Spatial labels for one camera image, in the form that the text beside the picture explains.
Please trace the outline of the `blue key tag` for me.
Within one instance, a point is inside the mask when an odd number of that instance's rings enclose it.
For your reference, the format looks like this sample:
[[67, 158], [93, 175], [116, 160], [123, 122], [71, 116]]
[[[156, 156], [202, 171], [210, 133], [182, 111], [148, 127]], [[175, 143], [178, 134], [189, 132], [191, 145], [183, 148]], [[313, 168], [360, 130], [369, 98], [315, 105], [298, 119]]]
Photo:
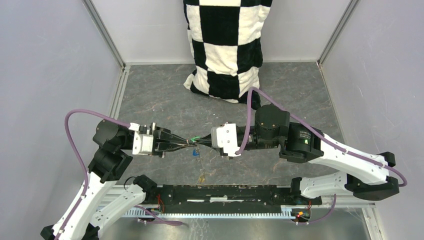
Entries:
[[193, 156], [199, 156], [200, 155], [200, 151], [198, 149], [194, 149], [192, 152]]

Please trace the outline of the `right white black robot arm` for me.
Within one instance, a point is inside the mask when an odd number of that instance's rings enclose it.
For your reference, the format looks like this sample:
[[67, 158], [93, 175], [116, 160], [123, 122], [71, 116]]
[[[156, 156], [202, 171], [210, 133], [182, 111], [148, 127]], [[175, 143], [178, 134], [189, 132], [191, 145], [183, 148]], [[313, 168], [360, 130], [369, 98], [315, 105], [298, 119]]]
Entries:
[[288, 196], [295, 204], [326, 195], [381, 201], [399, 193], [398, 179], [389, 174], [396, 164], [393, 153], [359, 151], [334, 141], [319, 129], [292, 122], [290, 117], [288, 111], [273, 104], [264, 105], [255, 112], [250, 128], [226, 123], [213, 127], [209, 135], [196, 142], [227, 157], [238, 157], [240, 149], [279, 149], [279, 157], [288, 162], [335, 169], [335, 173], [324, 176], [293, 178]]

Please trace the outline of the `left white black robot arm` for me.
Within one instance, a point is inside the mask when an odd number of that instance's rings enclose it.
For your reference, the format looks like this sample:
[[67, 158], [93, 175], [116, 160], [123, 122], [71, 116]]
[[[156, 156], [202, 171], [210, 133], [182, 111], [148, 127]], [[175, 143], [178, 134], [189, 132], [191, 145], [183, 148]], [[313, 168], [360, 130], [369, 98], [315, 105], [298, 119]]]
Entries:
[[91, 162], [84, 165], [84, 181], [63, 216], [41, 231], [45, 240], [97, 240], [127, 211], [140, 204], [151, 204], [145, 212], [152, 221], [165, 211], [158, 185], [145, 175], [132, 178], [124, 192], [105, 207], [100, 203], [120, 180], [134, 155], [164, 157], [167, 152], [196, 147], [196, 138], [185, 139], [170, 130], [137, 123], [103, 119], [93, 141], [98, 145]]

